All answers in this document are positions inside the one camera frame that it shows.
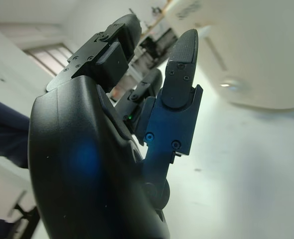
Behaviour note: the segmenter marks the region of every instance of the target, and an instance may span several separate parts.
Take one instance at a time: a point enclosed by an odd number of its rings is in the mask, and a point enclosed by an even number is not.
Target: black screw
[[[185,65],[182,64],[182,63],[179,63],[179,64],[177,65],[177,67],[178,67],[178,69],[184,69],[184,68],[185,68]]]
[[[153,138],[154,138],[154,136],[153,136],[152,133],[147,133],[146,136],[145,136],[145,139],[146,139],[147,142],[153,141]]]
[[[103,35],[101,35],[100,40],[101,40],[101,41],[104,41],[104,40],[106,40],[108,37],[109,37],[108,34],[103,34]]]
[[[136,95],[136,94],[133,94],[132,96],[131,96],[131,100],[137,100],[138,99],[138,95]]]
[[[171,147],[173,149],[179,149],[181,147],[181,143],[178,141],[178,140],[174,140],[172,143],[171,143]]]

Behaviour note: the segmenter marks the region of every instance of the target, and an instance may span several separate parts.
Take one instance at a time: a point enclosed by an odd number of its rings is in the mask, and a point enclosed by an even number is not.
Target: white wall
[[[58,43],[72,52],[78,50],[59,24],[0,23],[0,32],[21,50]]]
[[[164,6],[166,0],[84,0],[63,22],[66,34],[79,47],[99,31],[104,31],[131,8],[141,21],[153,22],[152,6]]]
[[[82,0],[0,0],[2,23],[61,23]]]
[[[44,94],[51,77],[0,33],[0,79],[0,102],[29,116],[35,98]],[[31,189],[28,170],[1,157],[0,175],[18,187]]]

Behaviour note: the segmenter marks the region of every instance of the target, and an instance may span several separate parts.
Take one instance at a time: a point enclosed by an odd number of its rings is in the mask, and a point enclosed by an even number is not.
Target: white floor
[[[194,83],[204,94],[191,153],[167,177],[171,238],[294,238],[294,112],[224,102],[199,69]],[[34,239],[45,238],[40,225]]]

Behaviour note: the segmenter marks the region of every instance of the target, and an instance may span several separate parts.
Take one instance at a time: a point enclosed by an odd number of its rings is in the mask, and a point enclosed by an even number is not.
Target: person's sleeve
[[[29,118],[0,103],[0,156],[27,168]]]

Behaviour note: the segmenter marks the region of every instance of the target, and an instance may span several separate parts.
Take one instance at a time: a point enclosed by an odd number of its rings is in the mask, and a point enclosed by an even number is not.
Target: palm of robotic hand
[[[141,28],[126,15],[95,34],[33,105],[29,168],[51,239],[168,239],[166,175],[188,155],[202,89],[192,87],[198,38],[189,30],[168,60],[119,100],[106,96],[128,68]],[[142,159],[136,143],[148,145]]]

